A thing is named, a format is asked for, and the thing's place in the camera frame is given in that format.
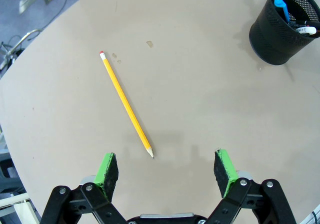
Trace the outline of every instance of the pencil holder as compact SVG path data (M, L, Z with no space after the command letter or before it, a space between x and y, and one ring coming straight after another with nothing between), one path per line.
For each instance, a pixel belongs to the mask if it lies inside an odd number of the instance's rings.
M291 21L320 21L320 9L314 0L283 0ZM294 54L320 36L317 32L304 36L291 28L276 11L274 0L267 0L255 23L249 39L255 53L272 65L286 63Z

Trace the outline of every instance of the table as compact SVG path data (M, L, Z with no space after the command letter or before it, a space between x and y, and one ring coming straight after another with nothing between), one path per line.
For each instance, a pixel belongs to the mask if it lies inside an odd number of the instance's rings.
M277 179L303 220L320 200L320 41L285 65L260 60L248 35L265 1L80 0L48 26L0 81L0 122L37 210L115 152L113 204L125 218L208 216L221 200L214 151L224 148L254 180ZM242 210L235 223L255 218Z

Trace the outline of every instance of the yellow pencil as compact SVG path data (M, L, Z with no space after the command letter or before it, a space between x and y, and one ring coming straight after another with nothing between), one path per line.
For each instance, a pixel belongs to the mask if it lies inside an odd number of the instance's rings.
M112 70L111 65L110 65L110 63L109 63L108 59L106 58L106 55L103 51L100 51L100 57L104 63L106 70L108 71L108 74L111 78L111 81L112 81L116 91L118 92L118 95L119 95L119 97L120 97L120 99L126 109L126 112L128 113L128 115L132 121L132 124L133 124L136 132L138 133L143 145L144 145L144 148L150 154L150 156L152 158L154 158L154 153L152 152L152 148L148 142L148 139L146 138L146 135L144 134L144 131L142 130L142 128L141 128L125 94L124 94L124 91L122 90L122 88L116 78L116 75L115 75L114 71Z

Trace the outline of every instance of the metal bolt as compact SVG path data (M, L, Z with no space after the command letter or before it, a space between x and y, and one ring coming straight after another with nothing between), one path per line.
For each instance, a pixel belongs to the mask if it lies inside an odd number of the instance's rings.
M86 189L87 191L91 191L91 190L92 190L92 185L87 185L87 186L85 187L85 189Z
M59 190L59 193L60 194L65 194L66 193L66 189L63 187L63 188L61 188L60 190Z
M242 179L241 181L240 181L240 185L241 186L245 186L245 185L247 185L248 183L247 183L247 181L245 180L245 179Z
M272 187L274 186L274 184L273 184L271 181L268 181L268 182L266 183L266 186L267 186L268 188L272 188Z

